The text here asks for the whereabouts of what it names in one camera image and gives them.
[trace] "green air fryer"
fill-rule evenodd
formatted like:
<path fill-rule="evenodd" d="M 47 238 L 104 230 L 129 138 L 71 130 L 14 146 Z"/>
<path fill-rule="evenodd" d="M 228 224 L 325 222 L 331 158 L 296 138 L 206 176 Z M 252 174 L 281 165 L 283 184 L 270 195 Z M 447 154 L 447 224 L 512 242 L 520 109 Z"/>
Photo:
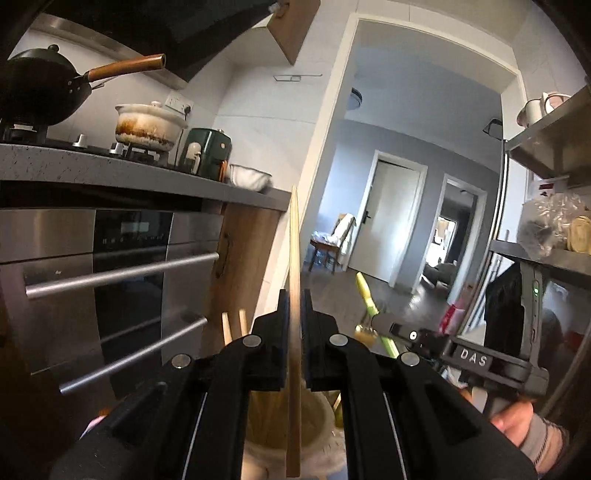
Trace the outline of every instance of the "green air fryer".
<path fill-rule="evenodd" d="M 187 158 L 187 150 L 194 143 L 198 143 L 201 146 L 200 160 Z M 192 146 L 191 150 L 196 150 L 195 145 Z M 180 170 L 187 173 L 196 173 L 199 177 L 223 181 L 223 174 L 228 165 L 231 152 L 232 140 L 224 134 L 223 130 L 192 128 L 187 134 L 187 140 L 178 166 Z M 196 169 L 194 165 L 195 161 L 199 162 Z"/>

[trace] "plastic bag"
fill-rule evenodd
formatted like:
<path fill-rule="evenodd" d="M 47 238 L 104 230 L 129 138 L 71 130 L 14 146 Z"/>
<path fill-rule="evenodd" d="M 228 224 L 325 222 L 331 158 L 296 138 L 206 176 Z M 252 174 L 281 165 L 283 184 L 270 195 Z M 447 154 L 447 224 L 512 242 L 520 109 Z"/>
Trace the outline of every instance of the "plastic bag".
<path fill-rule="evenodd" d="M 570 222 L 584 212 L 585 204 L 573 193 L 555 193 L 525 202 L 517 243 L 531 258 L 547 257 L 553 248 L 566 249 Z"/>

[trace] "wooden chopstick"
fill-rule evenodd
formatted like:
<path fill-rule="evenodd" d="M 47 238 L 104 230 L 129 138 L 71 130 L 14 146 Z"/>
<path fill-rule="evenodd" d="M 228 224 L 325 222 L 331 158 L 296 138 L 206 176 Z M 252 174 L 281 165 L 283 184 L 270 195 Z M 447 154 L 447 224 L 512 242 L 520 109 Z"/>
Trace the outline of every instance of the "wooden chopstick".
<path fill-rule="evenodd" d="M 287 452 L 285 472 L 300 476 L 301 456 L 301 327 L 300 327 L 300 215 L 297 188 L 290 201 L 290 336 L 287 352 Z"/>
<path fill-rule="evenodd" d="M 230 321 L 228 320 L 228 313 L 222 313 L 222 328 L 223 328 L 223 344 L 232 343 L 232 331 L 230 330 Z"/>
<path fill-rule="evenodd" d="M 240 318 L 240 330 L 243 337 L 248 335 L 248 322 L 246 321 L 246 310 L 238 310 L 238 317 Z"/>

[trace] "yellow-green handle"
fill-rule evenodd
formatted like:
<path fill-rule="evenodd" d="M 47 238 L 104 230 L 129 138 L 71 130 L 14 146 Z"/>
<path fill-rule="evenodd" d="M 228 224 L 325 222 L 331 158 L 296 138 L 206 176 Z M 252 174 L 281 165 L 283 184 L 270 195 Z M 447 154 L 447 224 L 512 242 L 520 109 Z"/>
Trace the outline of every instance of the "yellow-green handle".
<path fill-rule="evenodd" d="M 365 278 L 361 272 L 357 272 L 357 275 L 355 275 L 355 283 L 357 284 L 357 289 L 361 294 L 361 298 L 363 298 L 363 301 L 365 302 L 369 318 L 373 318 L 379 313 L 379 311 L 371 297 L 368 283 L 365 281 Z"/>

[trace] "metal screw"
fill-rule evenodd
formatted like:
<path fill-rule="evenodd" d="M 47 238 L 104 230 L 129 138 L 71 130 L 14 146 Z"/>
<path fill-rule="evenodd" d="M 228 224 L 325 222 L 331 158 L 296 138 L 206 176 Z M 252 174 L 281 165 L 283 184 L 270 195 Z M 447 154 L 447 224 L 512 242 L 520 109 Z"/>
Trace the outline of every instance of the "metal screw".
<path fill-rule="evenodd" d="M 345 345 L 347 345 L 347 342 L 349 341 L 349 339 L 345 335 L 342 335 L 340 333 L 335 333 L 334 335 L 330 336 L 329 341 L 334 346 L 345 346 Z"/>
<path fill-rule="evenodd" d="M 244 346 L 247 346 L 249 348 L 254 348 L 256 346 L 259 346 L 261 344 L 261 342 L 262 342 L 261 337 L 259 337 L 258 335 L 246 335 L 242 339 L 242 343 L 244 344 Z"/>
<path fill-rule="evenodd" d="M 180 353 L 175 355 L 172 360 L 172 364 L 174 368 L 185 368 L 191 363 L 191 357 L 189 357 L 186 353 Z"/>
<path fill-rule="evenodd" d="M 404 365 L 408 365 L 409 367 L 414 367 L 420 362 L 420 358 L 414 352 L 404 352 L 400 355 L 400 360 L 402 360 Z"/>

